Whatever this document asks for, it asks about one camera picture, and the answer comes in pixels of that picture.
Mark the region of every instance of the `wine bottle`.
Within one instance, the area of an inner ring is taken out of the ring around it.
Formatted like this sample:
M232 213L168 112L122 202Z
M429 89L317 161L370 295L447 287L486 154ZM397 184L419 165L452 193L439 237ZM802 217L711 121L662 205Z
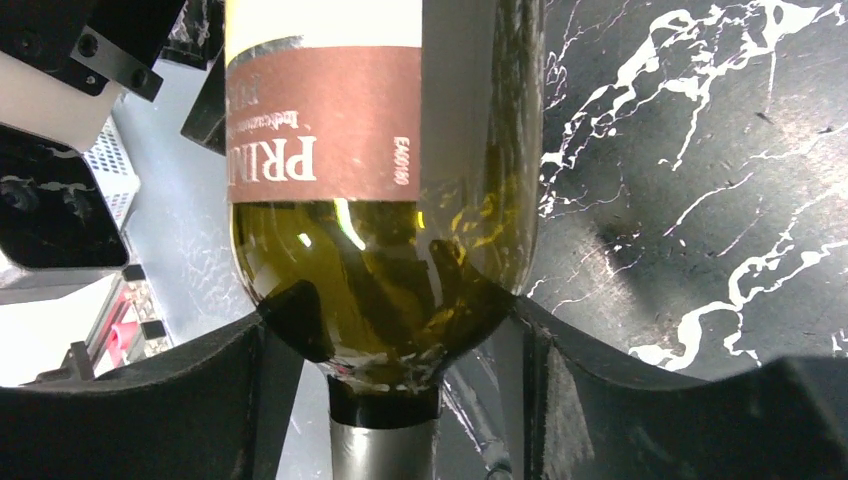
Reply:
M498 326L530 269L541 2L226 9L242 281L326 373L334 478L432 478L442 373ZM275 307L293 291L314 315Z

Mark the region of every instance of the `screw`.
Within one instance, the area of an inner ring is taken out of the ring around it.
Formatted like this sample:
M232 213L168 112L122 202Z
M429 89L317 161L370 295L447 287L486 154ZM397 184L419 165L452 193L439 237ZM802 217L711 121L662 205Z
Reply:
M77 42L77 50L85 58L93 57L97 53L98 46L97 39L94 38L94 35L88 33L80 37L79 42Z
M144 84L147 83L147 72L141 69L136 70L135 72L133 72L133 76L130 82L133 88L143 87Z
M24 30L15 38L15 50L22 57L41 55L41 38L32 30Z

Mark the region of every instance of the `upside-down bottle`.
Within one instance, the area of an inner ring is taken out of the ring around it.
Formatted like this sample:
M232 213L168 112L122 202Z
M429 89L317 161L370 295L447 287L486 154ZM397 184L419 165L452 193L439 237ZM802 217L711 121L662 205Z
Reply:
M541 2L226 9L243 282L326 374L334 478L432 478L442 373L492 333L530 268ZM293 291L315 315L272 308Z

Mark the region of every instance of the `black marble surface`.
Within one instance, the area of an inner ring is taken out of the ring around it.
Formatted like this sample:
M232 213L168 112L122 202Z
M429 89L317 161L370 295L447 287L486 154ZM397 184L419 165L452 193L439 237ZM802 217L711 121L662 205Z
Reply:
M548 1L529 295L669 370L844 356L848 5Z

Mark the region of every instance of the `cream label section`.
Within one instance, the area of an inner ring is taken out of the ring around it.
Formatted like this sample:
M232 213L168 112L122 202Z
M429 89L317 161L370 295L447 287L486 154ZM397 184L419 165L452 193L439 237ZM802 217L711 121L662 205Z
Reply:
M227 0L225 61L287 37L301 47L421 47L422 0Z

